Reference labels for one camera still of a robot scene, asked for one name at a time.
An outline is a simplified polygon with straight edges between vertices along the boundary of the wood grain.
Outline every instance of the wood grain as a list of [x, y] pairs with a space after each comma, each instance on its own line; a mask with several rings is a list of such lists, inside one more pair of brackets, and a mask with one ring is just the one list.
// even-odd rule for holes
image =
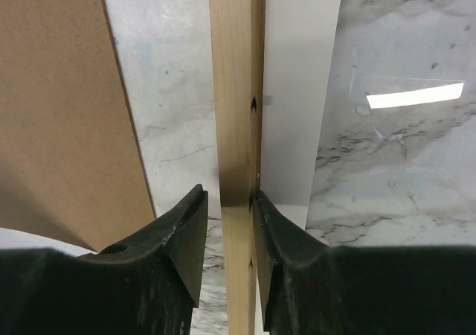
[[250, 199], [260, 184], [265, 0], [210, 0], [222, 229], [231, 335], [254, 334]]

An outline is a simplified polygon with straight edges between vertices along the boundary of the marble surface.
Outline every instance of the marble surface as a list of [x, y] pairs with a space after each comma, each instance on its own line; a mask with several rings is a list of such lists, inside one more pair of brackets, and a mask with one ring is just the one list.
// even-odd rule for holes
[[[228, 332], [208, 0], [106, 0], [157, 215], [195, 184], [210, 197], [200, 308], [192, 334]], [[0, 230], [0, 247], [64, 243]]]
[[[306, 229], [330, 245], [476, 243], [476, 0], [342, 0]], [[456, 100], [368, 95], [463, 84]]]

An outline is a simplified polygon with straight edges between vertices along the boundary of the wooden plank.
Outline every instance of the wooden plank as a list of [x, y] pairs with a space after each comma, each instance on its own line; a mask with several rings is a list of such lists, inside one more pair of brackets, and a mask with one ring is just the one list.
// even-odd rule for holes
[[0, 226], [101, 250], [154, 219], [103, 0], [0, 0]]
[[260, 184], [265, 0], [210, 0], [222, 229], [231, 335], [254, 334], [250, 197]]

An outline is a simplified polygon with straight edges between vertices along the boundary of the brown cardboard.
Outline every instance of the brown cardboard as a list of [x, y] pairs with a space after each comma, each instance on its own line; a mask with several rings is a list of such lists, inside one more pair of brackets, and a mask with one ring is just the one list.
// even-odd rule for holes
[[103, 0], [0, 0], [0, 226], [101, 250], [153, 219]]

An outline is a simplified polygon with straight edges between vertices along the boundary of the black clamp jaw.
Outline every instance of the black clamp jaw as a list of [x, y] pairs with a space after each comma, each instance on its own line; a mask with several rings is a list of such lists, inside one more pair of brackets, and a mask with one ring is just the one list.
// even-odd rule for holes
[[198, 307], [208, 193], [97, 255], [0, 252], [0, 334], [187, 335]]
[[263, 192], [253, 207], [271, 335], [476, 334], [476, 248], [328, 247]]

